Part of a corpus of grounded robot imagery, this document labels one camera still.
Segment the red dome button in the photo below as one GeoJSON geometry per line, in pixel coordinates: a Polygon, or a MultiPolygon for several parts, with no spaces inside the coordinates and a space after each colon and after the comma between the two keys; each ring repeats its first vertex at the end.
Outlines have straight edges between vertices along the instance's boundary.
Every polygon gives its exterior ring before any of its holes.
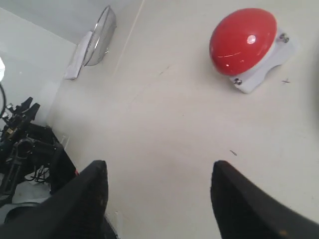
{"type": "Polygon", "coordinates": [[[235,76],[251,69],[275,41],[275,17],[258,8],[245,8],[225,17],[210,40],[210,57],[217,70],[235,76]]]}

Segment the cable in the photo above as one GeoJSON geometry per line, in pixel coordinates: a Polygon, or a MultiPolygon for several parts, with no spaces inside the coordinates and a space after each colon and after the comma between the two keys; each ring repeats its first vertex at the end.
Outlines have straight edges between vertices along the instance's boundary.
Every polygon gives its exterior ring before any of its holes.
{"type": "Polygon", "coordinates": [[[2,94],[2,101],[3,101],[2,109],[1,109],[1,113],[0,113],[0,119],[1,119],[3,114],[5,113],[5,108],[6,108],[6,96],[5,96],[5,92],[4,92],[4,89],[3,89],[3,86],[1,83],[0,83],[0,91],[2,94]]]}

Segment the screw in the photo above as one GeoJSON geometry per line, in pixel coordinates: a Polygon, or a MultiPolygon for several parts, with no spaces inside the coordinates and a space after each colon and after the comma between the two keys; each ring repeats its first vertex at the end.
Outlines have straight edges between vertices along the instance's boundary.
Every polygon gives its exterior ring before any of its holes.
{"type": "Polygon", "coordinates": [[[242,83],[243,83],[242,80],[239,80],[238,78],[236,78],[236,79],[234,80],[234,84],[235,84],[235,85],[240,86],[242,83]]]}
{"type": "Polygon", "coordinates": [[[279,36],[279,39],[283,40],[284,43],[287,43],[289,42],[289,37],[286,33],[282,33],[280,36],[279,36]]]}

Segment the white wall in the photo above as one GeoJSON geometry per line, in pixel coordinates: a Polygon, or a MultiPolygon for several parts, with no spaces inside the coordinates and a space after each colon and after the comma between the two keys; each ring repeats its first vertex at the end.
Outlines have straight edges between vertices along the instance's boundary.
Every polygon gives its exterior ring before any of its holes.
{"type": "Polygon", "coordinates": [[[118,12],[130,0],[0,0],[6,9],[52,33],[78,43],[92,29],[103,8],[118,12]]]}
{"type": "Polygon", "coordinates": [[[0,32],[7,100],[34,97],[41,104],[36,121],[45,123],[75,45],[1,8],[0,32]]]}

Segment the white floor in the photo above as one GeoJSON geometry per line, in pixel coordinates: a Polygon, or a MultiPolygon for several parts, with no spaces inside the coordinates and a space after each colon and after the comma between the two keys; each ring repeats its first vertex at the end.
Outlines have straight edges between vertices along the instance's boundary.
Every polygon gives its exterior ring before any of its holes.
{"type": "Polygon", "coordinates": [[[63,82],[49,123],[69,137],[79,169],[107,161],[108,214],[122,239],[220,238],[209,196],[216,160],[319,223],[318,8],[314,0],[135,0],[118,15],[110,53],[63,82]],[[301,46],[250,95],[208,55],[214,27],[243,7],[271,11],[301,46]]]}

